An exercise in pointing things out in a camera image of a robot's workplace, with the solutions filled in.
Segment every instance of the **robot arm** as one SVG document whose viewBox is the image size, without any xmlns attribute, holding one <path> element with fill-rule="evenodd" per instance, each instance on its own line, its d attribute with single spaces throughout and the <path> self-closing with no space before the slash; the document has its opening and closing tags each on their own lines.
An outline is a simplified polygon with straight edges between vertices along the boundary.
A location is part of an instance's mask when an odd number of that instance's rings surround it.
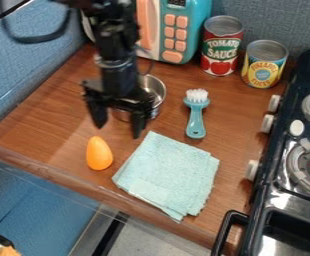
<svg viewBox="0 0 310 256">
<path fill-rule="evenodd" d="M 69 8 L 81 9 L 89 17 L 99 53 L 96 63 L 101 80 L 83 81 L 84 99 L 95 125 L 102 128 L 108 120 L 107 109 L 118 108 L 131 113 L 134 138 L 138 138 L 151 117 L 153 98 L 139 84 L 136 42 L 139 27 L 134 19 L 135 6 L 127 0 L 58 0 Z M 62 36 L 67 28 L 68 10 L 59 29 L 49 35 L 18 37 L 6 20 L 3 27 L 19 43 L 39 43 Z"/>
</svg>

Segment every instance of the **plastic egg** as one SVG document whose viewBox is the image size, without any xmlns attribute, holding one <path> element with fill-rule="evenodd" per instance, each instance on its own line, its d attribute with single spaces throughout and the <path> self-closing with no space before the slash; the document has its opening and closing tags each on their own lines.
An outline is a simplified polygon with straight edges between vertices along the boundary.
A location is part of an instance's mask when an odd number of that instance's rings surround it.
<svg viewBox="0 0 310 256">
<path fill-rule="evenodd" d="M 96 171 L 108 168 L 113 162 L 113 155 L 109 145 L 99 136 L 93 136 L 86 149 L 87 165 Z"/>
</svg>

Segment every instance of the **can lid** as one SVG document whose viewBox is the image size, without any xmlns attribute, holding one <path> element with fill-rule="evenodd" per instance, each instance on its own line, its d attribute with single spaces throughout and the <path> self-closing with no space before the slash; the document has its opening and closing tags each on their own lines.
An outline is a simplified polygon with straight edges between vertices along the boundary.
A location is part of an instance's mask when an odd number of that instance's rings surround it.
<svg viewBox="0 0 310 256">
<path fill-rule="evenodd" d="M 278 61 L 288 57 L 289 51 L 282 44 L 272 40 L 257 40 L 250 43 L 247 53 L 263 61 Z"/>
<path fill-rule="evenodd" d="M 239 19 L 227 15 L 209 18 L 205 21 L 204 27 L 208 32 L 216 36 L 232 36 L 244 30 Z"/>
</svg>

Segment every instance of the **stove knob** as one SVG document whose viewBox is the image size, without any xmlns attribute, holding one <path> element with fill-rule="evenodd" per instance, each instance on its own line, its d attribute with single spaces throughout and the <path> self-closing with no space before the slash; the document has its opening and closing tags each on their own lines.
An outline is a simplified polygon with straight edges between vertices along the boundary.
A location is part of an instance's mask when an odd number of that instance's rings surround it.
<svg viewBox="0 0 310 256">
<path fill-rule="evenodd" d="M 274 116 L 266 114 L 262 121 L 261 132 L 269 133 L 274 124 Z"/>
<path fill-rule="evenodd" d="M 259 162 L 256 160 L 250 160 L 248 167 L 246 168 L 245 178 L 250 181 L 254 181 L 258 170 Z"/>
<path fill-rule="evenodd" d="M 270 98 L 270 102 L 269 102 L 269 106 L 268 106 L 268 111 L 275 113 L 280 105 L 280 100 L 281 100 L 281 96 L 274 94 L 271 96 Z"/>
<path fill-rule="evenodd" d="M 305 130 L 305 125 L 302 121 L 296 119 L 289 126 L 289 133 L 295 137 L 300 136 Z"/>
</svg>

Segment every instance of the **pink button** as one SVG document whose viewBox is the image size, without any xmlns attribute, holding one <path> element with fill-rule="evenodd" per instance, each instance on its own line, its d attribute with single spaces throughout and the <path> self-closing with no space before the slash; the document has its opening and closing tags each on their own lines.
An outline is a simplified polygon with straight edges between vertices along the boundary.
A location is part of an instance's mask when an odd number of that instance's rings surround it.
<svg viewBox="0 0 310 256">
<path fill-rule="evenodd" d="M 174 40 L 165 39 L 165 47 L 168 49 L 173 49 L 174 48 Z"/>
<path fill-rule="evenodd" d="M 175 32 L 175 37 L 179 40 L 186 40 L 187 38 L 187 31 L 184 29 L 177 29 Z"/>
<path fill-rule="evenodd" d="M 180 63 L 182 60 L 182 54 L 179 52 L 164 51 L 162 57 L 164 60 L 174 63 Z"/>
<path fill-rule="evenodd" d="M 176 20 L 176 25 L 179 28 L 186 28 L 188 24 L 188 18 L 186 16 L 179 16 Z"/>
<path fill-rule="evenodd" d="M 165 24 L 168 26 L 174 26 L 175 24 L 175 15 L 174 14 L 167 14 L 165 16 Z"/>
<path fill-rule="evenodd" d="M 174 37 L 174 28 L 165 27 L 165 36 Z"/>
<path fill-rule="evenodd" d="M 179 52 L 184 52 L 186 50 L 186 43 L 182 41 L 176 41 L 175 49 Z"/>
</svg>

